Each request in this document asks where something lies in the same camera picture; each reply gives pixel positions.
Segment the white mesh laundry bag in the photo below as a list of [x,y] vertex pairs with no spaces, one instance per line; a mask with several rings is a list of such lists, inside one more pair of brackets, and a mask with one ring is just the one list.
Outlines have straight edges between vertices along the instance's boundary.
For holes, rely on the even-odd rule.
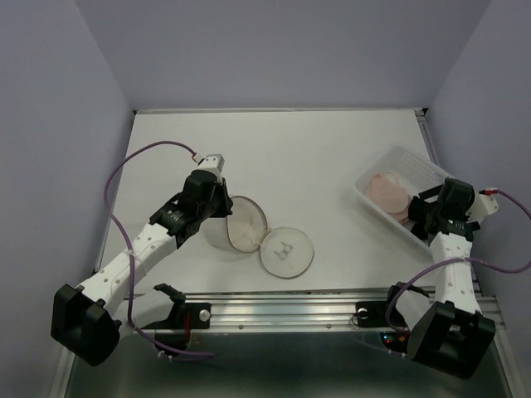
[[233,196],[231,214],[202,223],[207,243],[239,255],[257,254],[266,272],[279,279],[295,279],[312,264],[314,245],[300,229],[273,228],[263,209],[245,196]]

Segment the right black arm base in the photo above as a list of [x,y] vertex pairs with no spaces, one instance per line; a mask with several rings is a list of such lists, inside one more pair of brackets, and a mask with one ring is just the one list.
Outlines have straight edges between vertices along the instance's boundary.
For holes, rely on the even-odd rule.
[[[387,291],[387,298],[385,300],[356,302],[356,310],[351,317],[353,324],[360,328],[387,328],[388,324],[385,319],[387,307],[402,286],[403,282],[392,285]],[[390,328],[386,332],[380,332],[379,336],[383,346],[391,354],[397,354],[402,357],[407,355],[408,332],[396,332]]]

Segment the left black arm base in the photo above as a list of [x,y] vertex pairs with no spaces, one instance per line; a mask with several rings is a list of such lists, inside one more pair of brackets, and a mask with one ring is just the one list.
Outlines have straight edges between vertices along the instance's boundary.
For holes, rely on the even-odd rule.
[[214,357],[188,349],[192,330],[210,328],[212,305],[189,303],[186,295],[168,284],[128,301],[128,325],[151,342],[159,357],[171,362],[195,362]]

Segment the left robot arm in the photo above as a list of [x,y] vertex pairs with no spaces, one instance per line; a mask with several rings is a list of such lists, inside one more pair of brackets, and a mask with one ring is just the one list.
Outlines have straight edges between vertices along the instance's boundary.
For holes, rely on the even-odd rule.
[[63,285],[53,299],[51,337],[91,366],[104,362],[120,340],[147,326],[166,326],[181,332],[170,345],[152,334],[147,339],[158,355],[170,361],[209,359],[210,352],[188,348],[192,328],[208,328],[202,313],[209,303],[187,303],[186,296],[168,284],[157,284],[135,296],[135,285],[160,261],[178,250],[209,218],[224,219],[233,202],[219,167],[197,168],[150,218],[126,248],[98,273],[72,287]]

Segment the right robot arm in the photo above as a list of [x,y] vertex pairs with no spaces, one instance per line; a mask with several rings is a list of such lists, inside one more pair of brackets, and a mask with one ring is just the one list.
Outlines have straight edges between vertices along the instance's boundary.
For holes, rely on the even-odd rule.
[[468,380],[495,335],[472,283],[470,252],[478,221],[470,219],[475,189],[448,177],[412,198],[411,233],[428,244],[433,265],[393,285],[382,302],[386,324],[408,336],[406,354],[417,363]]

